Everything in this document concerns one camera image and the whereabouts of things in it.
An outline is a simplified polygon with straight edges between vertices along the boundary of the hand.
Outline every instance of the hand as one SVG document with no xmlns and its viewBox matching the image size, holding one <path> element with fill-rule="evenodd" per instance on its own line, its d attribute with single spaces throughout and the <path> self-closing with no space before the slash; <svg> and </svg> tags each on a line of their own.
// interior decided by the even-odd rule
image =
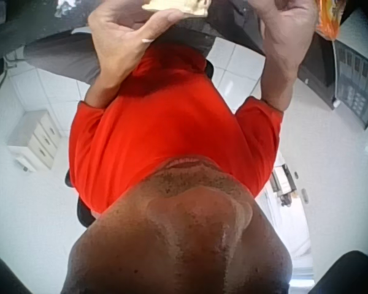
<svg viewBox="0 0 368 294">
<path fill-rule="evenodd" d="M 120 84 L 138 65 L 152 40 L 184 17 L 175 9 L 147 19 L 143 0 L 105 0 L 88 18 L 94 47 L 107 85 Z"/>
<path fill-rule="evenodd" d="M 315 0 L 248 0 L 264 22 L 266 58 L 296 71 L 312 41 L 318 10 Z"/>
</svg>

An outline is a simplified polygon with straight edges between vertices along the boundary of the drawer handle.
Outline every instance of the drawer handle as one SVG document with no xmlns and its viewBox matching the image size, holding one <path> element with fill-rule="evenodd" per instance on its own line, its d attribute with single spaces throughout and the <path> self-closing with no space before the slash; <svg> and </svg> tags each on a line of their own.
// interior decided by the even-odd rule
<svg viewBox="0 0 368 294">
<path fill-rule="evenodd" d="M 50 145 L 49 140 L 46 137 L 44 137 L 44 139 L 45 139 L 45 142 L 47 142 L 47 144 Z"/>
</svg>

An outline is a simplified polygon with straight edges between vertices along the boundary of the man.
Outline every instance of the man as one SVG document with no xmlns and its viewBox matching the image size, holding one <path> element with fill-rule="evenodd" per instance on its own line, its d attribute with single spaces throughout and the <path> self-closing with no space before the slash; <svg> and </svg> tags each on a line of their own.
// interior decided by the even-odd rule
<svg viewBox="0 0 368 294">
<path fill-rule="evenodd" d="M 79 104 L 71 181 L 100 218 L 79 238 L 63 293 L 287 293 L 291 260 L 257 206 L 316 23 L 314 0 L 248 0 L 264 23 L 261 100 L 234 115 L 205 58 L 156 42 L 181 20 L 89 17 L 101 72 Z"/>
</svg>

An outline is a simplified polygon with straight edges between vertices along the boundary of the white drawer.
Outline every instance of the white drawer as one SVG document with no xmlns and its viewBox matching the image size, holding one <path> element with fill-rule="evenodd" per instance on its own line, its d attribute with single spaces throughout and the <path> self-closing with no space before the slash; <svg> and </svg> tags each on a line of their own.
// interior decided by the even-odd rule
<svg viewBox="0 0 368 294">
<path fill-rule="evenodd" d="M 35 135 L 31 136 L 29 141 L 30 150 L 48 167 L 53 166 L 53 157 L 48 153 L 48 151 L 39 143 Z"/>
<path fill-rule="evenodd" d="M 54 157 L 56 155 L 57 148 L 40 124 L 37 124 L 36 129 L 34 130 L 34 135 L 40 141 L 41 145 L 49 152 L 49 154 Z"/>
<path fill-rule="evenodd" d="M 43 117 L 40 120 L 41 126 L 44 128 L 46 133 L 48 134 L 49 138 L 55 144 L 56 147 L 59 146 L 60 143 L 60 133 L 58 129 L 55 127 L 55 125 L 52 123 L 49 113 L 46 112 L 46 114 L 43 115 Z"/>
</svg>

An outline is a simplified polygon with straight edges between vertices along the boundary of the white wall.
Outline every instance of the white wall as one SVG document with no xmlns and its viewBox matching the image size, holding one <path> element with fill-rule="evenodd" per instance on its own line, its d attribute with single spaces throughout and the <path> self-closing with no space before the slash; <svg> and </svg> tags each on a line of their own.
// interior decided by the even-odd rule
<svg viewBox="0 0 368 294">
<path fill-rule="evenodd" d="M 7 79 L 0 90 L 0 257 L 33 293 L 59 293 L 70 249 L 84 232 L 77 195 L 64 185 L 67 139 L 52 170 L 25 173 L 6 147 L 23 112 Z"/>
<path fill-rule="evenodd" d="M 281 152 L 297 171 L 309 225 L 315 280 L 344 253 L 368 255 L 368 131 L 341 105 L 332 112 L 297 81 L 285 114 Z"/>
</svg>

